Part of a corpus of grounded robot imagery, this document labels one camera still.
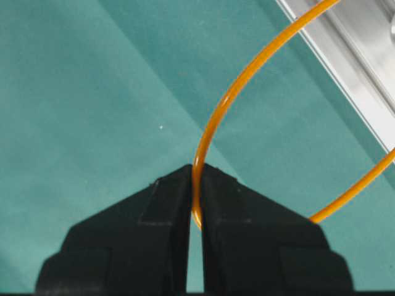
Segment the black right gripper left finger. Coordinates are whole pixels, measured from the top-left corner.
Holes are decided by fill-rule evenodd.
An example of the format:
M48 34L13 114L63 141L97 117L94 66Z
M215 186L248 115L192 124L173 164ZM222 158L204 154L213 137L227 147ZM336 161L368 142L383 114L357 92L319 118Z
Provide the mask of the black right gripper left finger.
M37 292L185 292L191 166L73 225Z

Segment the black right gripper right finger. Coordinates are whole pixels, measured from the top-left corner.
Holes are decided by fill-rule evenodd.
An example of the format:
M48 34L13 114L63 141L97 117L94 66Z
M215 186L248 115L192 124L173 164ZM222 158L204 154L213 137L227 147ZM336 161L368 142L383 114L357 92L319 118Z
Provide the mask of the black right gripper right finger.
M206 292L354 290L319 225L210 165L201 189Z

